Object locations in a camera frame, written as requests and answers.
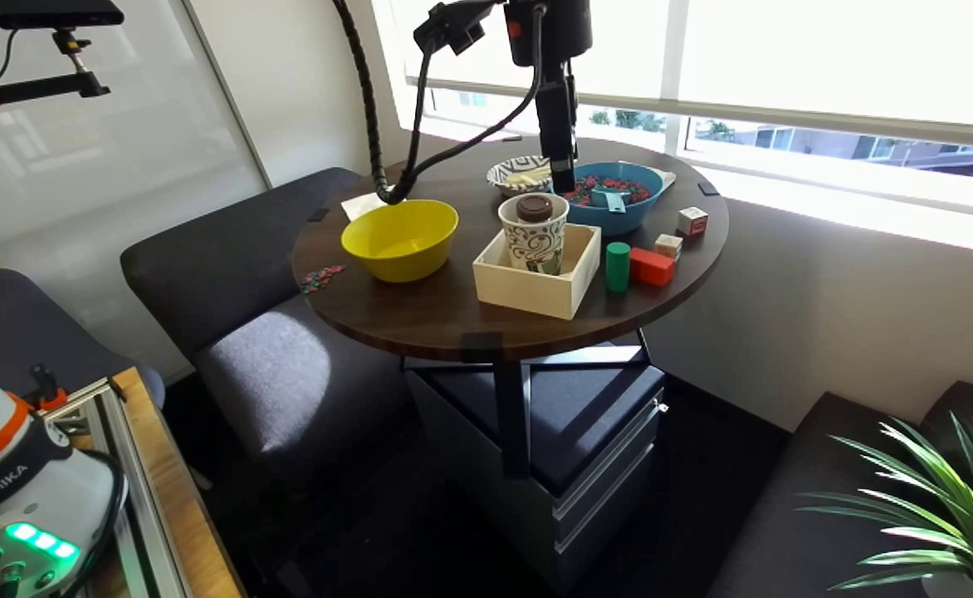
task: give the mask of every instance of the green plant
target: green plant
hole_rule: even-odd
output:
[[[896,583],[925,574],[973,578],[973,421],[964,424],[956,414],[949,417],[960,445],[953,459],[906,421],[879,424],[896,451],[838,434],[838,443],[859,451],[886,484],[847,493],[811,490],[808,510],[866,519],[876,521],[882,536],[912,541],[909,548],[866,554],[859,564],[875,571],[840,582],[838,589]]]

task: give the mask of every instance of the round wooden table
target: round wooden table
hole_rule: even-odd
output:
[[[507,471],[526,471],[528,460],[520,359],[609,341],[660,319],[703,282],[727,243],[723,196],[697,169],[665,151],[582,139],[582,161],[630,158],[678,176],[645,224],[623,234],[628,243],[650,247],[658,231],[674,231],[683,204],[709,211],[709,231],[683,243],[678,275],[666,290],[630,286],[623,295],[612,295],[597,273],[576,319],[486,305],[475,295],[473,259],[497,231],[495,210],[502,202],[497,188],[486,183],[486,171],[507,156],[528,151],[537,151],[537,139],[486,144],[417,180],[411,196],[436,196],[458,210],[450,261],[421,282],[390,286],[360,268],[338,243],[349,221],[338,204],[305,221],[288,255],[295,279],[326,265],[347,265],[328,286],[309,291],[316,311],[347,334],[399,354],[495,363]]]

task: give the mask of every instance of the yellow bowl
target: yellow bowl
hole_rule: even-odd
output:
[[[450,261],[456,229],[456,204],[402,200],[353,219],[342,231],[342,249],[382,282],[414,282]]]

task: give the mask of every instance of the red block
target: red block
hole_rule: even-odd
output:
[[[630,279],[642,286],[666,286],[674,279],[678,259],[633,247],[630,249]]]

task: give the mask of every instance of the table leg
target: table leg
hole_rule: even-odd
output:
[[[531,377],[528,364],[517,359],[495,363],[495,414],[497,414],[497,445],[504,454],[504,474],[526,479],[531,459]]]

